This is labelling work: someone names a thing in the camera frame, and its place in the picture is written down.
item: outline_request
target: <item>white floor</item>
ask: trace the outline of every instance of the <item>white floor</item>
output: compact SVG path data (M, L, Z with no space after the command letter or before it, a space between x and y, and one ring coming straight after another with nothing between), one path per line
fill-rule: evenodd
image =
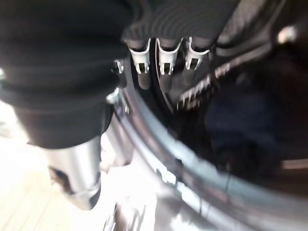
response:
M77 209L51 184L46 164L39 148L0 138L0 230L102 230L103 202Z

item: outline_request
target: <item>metal bracket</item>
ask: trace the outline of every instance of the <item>metal bracket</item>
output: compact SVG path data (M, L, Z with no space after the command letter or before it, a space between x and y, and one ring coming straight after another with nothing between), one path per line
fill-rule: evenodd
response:
M193 38L189 37L189 45L188 45L188 51L186 54L186 69L189 70L190 68L193 68L196 70L201 63L203 57L209 53L210 50L202 51L202 52L197 52L192 49L192 41Z
M160 73L162 75L164 75L165 71L167 71L168 75L171 75L172 72L173 72L173 67L174 67L175 61L177 59L178 50L180 48L180 45L181 45L181 42L182 42L183 39L181 39L181 41L179 42L178 46L173 51L165 51L160 46L159 38L157 38L156 40L157 40L158 49L159 49Z
M131 56L135 64L135 67L136 67L136 71L138 74L149 72L150 42L151 42L151 39L149 38L147 47L144 51L134 51L131 48L129 48Z

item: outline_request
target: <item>silver shaft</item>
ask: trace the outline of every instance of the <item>silver shaft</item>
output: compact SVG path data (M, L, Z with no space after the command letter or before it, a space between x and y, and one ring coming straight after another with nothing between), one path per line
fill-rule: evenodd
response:
M100 137L64 149L44 149L50 174L68 199L80 209L92 209L99 198Z

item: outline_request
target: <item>metal surface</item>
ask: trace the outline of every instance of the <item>metal surface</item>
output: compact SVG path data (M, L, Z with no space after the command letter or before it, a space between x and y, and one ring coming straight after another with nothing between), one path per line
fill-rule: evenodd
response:
M129 60L125 62L125 66L129 66ZM197 157L168 134L166 128L135 92L130 70L125 69L125 74L128 86L123 90L123 95L132 113L116 115L120 126L129 134L132 144L138 150L138 155L135 156L142 156L140 161L147 163L140 164L143 169L138 169L138 177L144 176L146 180L138 180L136 187L148 183L146 188L156 188L156 181L146 172L159 176L160 181L164 182L165 190L158 188L157 192L160 194L157 195L171 190L175 198L180 199L183 211L192 217L200 217L201 221L208 220L224 231L306 230L307 200L266 190L234 176L217 172L212 164ZM172 199L168 198L162 202L164 210L156 209L166 211L174 208L174 205L168 204L170 201ZM157 223L166 223L163 229L157 230L173 230L170 228L170 216L164 214L159 217L158 213L155 214L155 219ZM182 227L186 227L185 224L188 227L194 224L194 221L185 223L184 220L180 219Z
M283 28L277 36L277 42L279 44L284 44L287 42L294 42L297 37L297 31L294 26L286 26Z
M55 170L54 174L57 175L54 180L60 184L68 199L81 209L92 209L95 206L92 197L101 188L100 137L95 137L75 147L44 149L44 151L48 159L48 166Z
M147 47L144 51L134 51L133 49L129 48L131 56L134 60L134 64L136 67L136 71L138 74L141 73L148 73L150 67L150 42L151 39L149 38ZM141 64L144 64L144 71L142 72L140 67Z
M192 42L193 42L193 38L189 37L189 44L188 44L188 50L187 50L187 54L186 54L186 69L189 70L190 68L193 68L194 70L196 70L200 64L200 62L202 61L202 59L204 58L204 56L209 53L210 50L206 50L206 51L202 51L202 52L197 52L194 51L192 49ZM195 64L195 66L192 67L192 61L196 60L197 63Z
M177 59L177 54L178 54L178 50L180 48L182 39L181 39L180 43L178 44L178 46L176 47L176 49L173 50L173 51L165 51L163 48L161 48L159 38L157 38L156 41L157 41L157 44L158 44L160 73L162 75L164 75L165 71L166 71L165 65L169 64L169 70L168 70L167 74L171 75L172 72L173 72L173 67L174 67L175 61Z
M123 129L115 117L110 126L113 130ZM127 145L132 145L130 140L110 138L109 134L107 136L112 144L121 146L123 150ZM157 173L148 167L136 148L126 150L125 154L133 156L131 164L111 168L108 174L110 185L116 187L111 189L106 184L107 190L118 193L105 220L104 231L219 230L181 199L182 197L189 201L191 194L188 191L183 190L184 194L178 195L173 187L169 186L168 183L174 183L172 175L168 177L162 171L163 179L157 177ZM207 212L207 206L204 206L203 211Z
M117 71L119 72L119 74L123 73L124 70L124 66L123 66L123 60L115 60L114 61L115 65L117 66Z

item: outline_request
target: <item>ribbed rubber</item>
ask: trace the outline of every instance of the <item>ribbed rubber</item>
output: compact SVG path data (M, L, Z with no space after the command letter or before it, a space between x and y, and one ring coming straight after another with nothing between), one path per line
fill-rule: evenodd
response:
M168 0L148 4L141 19L124 31L123 39L195 36L211 42L220 34L237 3L238 0Z

